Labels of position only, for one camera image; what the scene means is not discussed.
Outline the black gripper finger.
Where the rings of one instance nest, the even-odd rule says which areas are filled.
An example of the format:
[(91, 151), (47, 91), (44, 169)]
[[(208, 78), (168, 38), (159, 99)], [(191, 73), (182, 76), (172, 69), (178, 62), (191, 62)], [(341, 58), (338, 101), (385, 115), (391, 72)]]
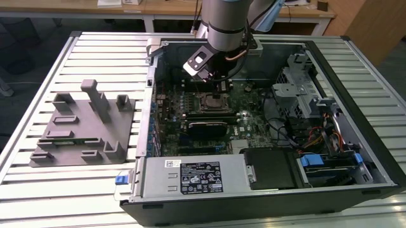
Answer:
[(228, 81), (215, 83), (215, 98), (220, 98), (228, 92)]

